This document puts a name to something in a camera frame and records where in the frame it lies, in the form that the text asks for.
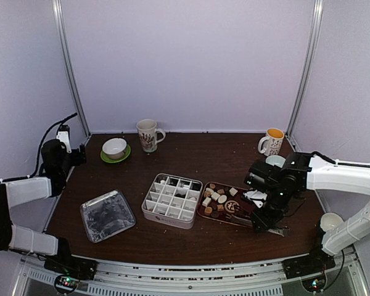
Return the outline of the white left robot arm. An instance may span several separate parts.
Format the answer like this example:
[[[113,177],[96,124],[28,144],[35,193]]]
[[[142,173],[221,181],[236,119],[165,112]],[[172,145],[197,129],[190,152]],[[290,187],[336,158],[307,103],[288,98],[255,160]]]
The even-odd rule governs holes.
[[[84,145],[73,149],[52,139],[40,147],[42,163],[30,176],[0,180],[0,251],[35,253],[52,257],[64,274],[76,269],[66,239],[43,231],[48,207],[67,185],[73,167],[86,163]]]

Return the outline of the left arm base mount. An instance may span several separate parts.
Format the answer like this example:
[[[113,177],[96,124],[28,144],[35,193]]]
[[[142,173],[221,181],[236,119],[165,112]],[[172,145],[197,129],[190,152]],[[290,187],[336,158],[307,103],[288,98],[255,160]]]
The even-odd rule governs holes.
[[[80,257],[71,257],[69,263],[57,257],[42,256],[44,268],[57,273],[53,286],[60,295],[68,295],[77,290],[82,281],[93,280],[98,262]]]

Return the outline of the metal serving tongs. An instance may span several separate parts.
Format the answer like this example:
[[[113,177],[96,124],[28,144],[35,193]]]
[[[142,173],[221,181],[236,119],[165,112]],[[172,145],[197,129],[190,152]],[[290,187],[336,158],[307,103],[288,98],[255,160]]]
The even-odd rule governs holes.
[[[225,210],[226,218],[231,223],[251,227],[255,233],[270,232],[282,237],[287,237],[290,234],[288,227],[278,226],[278,222],[284,217],[282,210],[262,206],[248,212],[235,203],[230,203],[228,207],[225,207]]]

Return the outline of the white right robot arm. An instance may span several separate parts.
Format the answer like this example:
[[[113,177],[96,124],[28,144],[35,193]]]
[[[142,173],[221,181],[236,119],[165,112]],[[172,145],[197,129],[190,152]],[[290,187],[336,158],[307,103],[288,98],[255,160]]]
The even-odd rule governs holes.
[[[254,230],[278,228],[289,216],[289,202],[306,191],[315,192],[326,208],[320,218],[322,236],[304,258],[304,267],[317,272],[344,248],[353,245],[361,260],[370,263],[370,162],[331,159],[317,151],[293,152],[282,165],[256,159],[244,183],[251,190],[243,196],[261,194],[250,215]]]

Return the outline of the bunny print tin lid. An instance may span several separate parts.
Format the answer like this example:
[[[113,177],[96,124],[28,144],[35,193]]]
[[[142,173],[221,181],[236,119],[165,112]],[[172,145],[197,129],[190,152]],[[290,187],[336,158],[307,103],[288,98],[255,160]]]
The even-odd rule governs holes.
[[[87,238],[99,243],[136,225],[136,218],[120,190],[113,190],[80,206]]]

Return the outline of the red chocolate tray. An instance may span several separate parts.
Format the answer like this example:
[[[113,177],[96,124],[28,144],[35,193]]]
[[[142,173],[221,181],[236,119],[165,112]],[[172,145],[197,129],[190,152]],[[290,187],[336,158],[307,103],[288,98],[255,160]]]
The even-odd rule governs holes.
[[[256,209],[256,205],[243,197],[247,191],[248,189],[241,187],[209,182],[202,189],[196,214],[220,223],[252,229],[253,223],[250,216]]]

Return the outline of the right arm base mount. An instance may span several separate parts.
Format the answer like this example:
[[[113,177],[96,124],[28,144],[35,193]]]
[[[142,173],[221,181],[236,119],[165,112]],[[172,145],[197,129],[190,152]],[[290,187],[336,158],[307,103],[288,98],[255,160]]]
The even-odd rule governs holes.
[[[310,293],[322,292],[327,287],[326,271],[335,267],[333,257],[302,257],[286,259],[282,262],[286,279],[300,279],[302,287]]]

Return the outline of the white divided tin box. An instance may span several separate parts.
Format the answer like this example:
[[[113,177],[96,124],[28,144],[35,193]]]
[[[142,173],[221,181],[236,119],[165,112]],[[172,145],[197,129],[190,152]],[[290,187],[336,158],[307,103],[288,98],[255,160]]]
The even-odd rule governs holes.
[[[159,173],[142,202],[144,218],[167,226],[191,229],[202,195],[196,179]]]

